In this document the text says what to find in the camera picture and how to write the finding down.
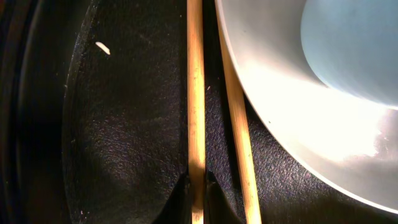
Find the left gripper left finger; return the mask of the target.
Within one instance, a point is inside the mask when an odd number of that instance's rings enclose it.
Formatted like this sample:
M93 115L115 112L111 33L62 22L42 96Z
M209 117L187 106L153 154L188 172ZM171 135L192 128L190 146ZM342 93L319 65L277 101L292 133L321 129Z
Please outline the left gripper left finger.
M180 176L162 211L152 223L192 223L192 185L187 172Z

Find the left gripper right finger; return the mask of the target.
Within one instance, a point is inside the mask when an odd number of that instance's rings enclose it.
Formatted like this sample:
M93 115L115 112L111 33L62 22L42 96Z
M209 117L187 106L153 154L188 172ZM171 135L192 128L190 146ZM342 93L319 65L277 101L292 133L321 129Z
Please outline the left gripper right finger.
M233 212L214 173L206 171L204 224L242 224Z

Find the wooden chopstick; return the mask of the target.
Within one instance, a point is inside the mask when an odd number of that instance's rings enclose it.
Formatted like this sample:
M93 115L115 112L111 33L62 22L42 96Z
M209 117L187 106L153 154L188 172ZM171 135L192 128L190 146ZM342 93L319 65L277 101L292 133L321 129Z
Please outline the wooden chopstick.
M205 70L202 0L187 1L188 172L192 223L203 224L205 199Z
M244 95L229 54L226 34L221 25L221 11L216 11L220 47L223 60L224 79L228 96L229 113L233 128L234 145L238 162L243 204L247 224L261 224L261 211L257 193L251 140L244 103Z

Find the round black tray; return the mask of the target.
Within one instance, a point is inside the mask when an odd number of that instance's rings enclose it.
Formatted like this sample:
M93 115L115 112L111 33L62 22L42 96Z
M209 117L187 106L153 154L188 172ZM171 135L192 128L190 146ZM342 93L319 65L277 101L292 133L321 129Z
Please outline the round black tray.
M1 1L1 223L152 223L188 171L187 1ZM214 1L206 168L245 223ZM288 154L245 99L262 223L397 223Z

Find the grey round plate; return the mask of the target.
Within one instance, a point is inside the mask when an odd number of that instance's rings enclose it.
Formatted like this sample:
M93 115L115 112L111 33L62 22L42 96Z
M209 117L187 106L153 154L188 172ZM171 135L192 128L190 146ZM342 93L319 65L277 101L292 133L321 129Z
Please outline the grey round plate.
M241 86L289 154L336 190L397 212L397 110L324 85L300 40L304 1L215 2Z

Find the blue cup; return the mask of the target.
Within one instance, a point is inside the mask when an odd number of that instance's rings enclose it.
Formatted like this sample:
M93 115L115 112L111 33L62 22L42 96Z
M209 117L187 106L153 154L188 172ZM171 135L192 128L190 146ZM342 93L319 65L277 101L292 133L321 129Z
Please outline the blue cup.
M309 0L300 34L323 83L397 107L397 0Z

